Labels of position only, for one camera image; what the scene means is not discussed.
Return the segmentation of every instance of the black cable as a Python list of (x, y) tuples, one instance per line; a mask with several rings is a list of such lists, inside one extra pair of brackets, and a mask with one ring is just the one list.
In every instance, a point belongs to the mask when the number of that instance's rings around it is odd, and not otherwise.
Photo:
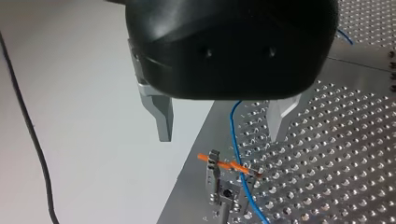
[(49, 207), (49, 216), (52, 220), (53, 224), (59, 224), (58, 218), (55, 214), (55, 209), (53, 206), (53, 198), (52, 198), (52, 186), (50, 183), (50, 172), (47, 166), (46, 158), (44, 157), (43, 149), (41, 149), (40, 143), (37, 138), (37, 134), (35, 133), (35, 128), (33, 126), (32, 120), (30, 119), (29, 112), (27, 111), (26, 105), (23, 101), (23, 97), (21, 94), (20, 86), (18, 85), (18, 80), (15, 77), (14, 68), (12, 67), (11, 60), (9, 59), (9, 55), (6, 48), (6, 43), (4, 38), (0, 32), (0, 44), (3, 50), (4, 58), (7, 62), (7, 67), (9, 71), (9, 76), (11, 77), (12, 86), (14, 87), (15, 94), (18, 98), (18, 103), (21, 108), (21, 112), (23, 114), (23, 118), (25, 120), (27, 129), (29, 130), (29, 134), (32, 137), (33, 144), (35, 145), (35, 151), (37, 152), (38, 159), (40, 160), (41, 169), (43, 170), (44, 180), (46, 182), (46, 190), (47, 190), (47, 203)]

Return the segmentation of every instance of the blue wire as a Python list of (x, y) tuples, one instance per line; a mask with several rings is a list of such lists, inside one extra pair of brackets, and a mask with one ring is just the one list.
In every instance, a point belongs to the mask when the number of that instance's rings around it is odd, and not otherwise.
[(344, 31), (337, 29), (337, 32), (340, 33), (340, 35), (342, 35), (350, 45), (353, 45), (352, 39), (346, 33), (344, 33)]
[[(235, 127), (233, 125), (233, 113), (235, 112), (235, 109), (242, 103), (242, 101), (236, 102), (236, 104), (233, 106), (233, 109), (231, 110), (230, 113), (230, 131), (231, 131), (231, 138), (233, 139), (233, 152), (235, 153), (236, 161), (238, 164), (242, 165), (241, 162), (241, 157), (239, 154), (239, 149), (238, 149), (238, 144), (236, 143), (236, 135), (235, 135)], [(259, 207), (257, 204), (254, 202), (253, 197), (251, 196), (250, 190), (248, 190), (248, 184), (245, 179), (244, 173), (239, 173), (241, 181), (242, 181), (242, 187), (244, 188), (244, 191), (247, 195), (247, 199), (250, 203), (250, 206), (253, 208), (254, 212), (256, 215), (262, 220), (263, 224), (269, 224), (267, 218), (264, 216), (262, 211), (260, 211)]]

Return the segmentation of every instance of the perforated metal plate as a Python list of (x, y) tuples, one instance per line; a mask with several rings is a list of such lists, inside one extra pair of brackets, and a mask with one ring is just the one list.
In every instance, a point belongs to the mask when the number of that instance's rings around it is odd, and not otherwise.
[[(258, 163), (264, 173), (252, 191), (256, 203), (271, 223), (396, 222), (396, 103), (333, 84), (315, 91), (279, 144), (269, 144), (267, 103), (240, 105), (243, 163)], [(233, 149), (220, 156), (234, 160)], [(238, 183), (237, 173), (222, 179)]]
[(340, 29), (356, 43), (394, 49), (394, 0), (340, 0)]

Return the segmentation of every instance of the orange wire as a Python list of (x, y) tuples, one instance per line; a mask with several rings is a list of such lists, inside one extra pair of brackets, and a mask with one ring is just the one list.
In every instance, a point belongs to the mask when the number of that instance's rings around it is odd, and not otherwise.
[[(198, 159), (201, 161), (209, 161), (209, 157), (202, 153), (198, 154)], [(236, 161), (231, 161), (230, 163), (218, 161), (218, 166), (226, 170), (231, 170), (231, 168), (234, 168), (236, 171), (242, 172), (246, 175), (248, 174), (248, 168), (239, 165)]]

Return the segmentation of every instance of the white table surface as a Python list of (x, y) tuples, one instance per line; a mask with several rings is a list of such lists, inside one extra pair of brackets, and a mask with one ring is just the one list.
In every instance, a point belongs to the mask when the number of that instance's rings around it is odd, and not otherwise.
[[(155, 223), (213, 102), (174, 101), (172, 143), (141, 105), (124, 7), (0, 3), (61, 224)], [(0, 223), (49, 224), (44, 179), (0, 60)]]

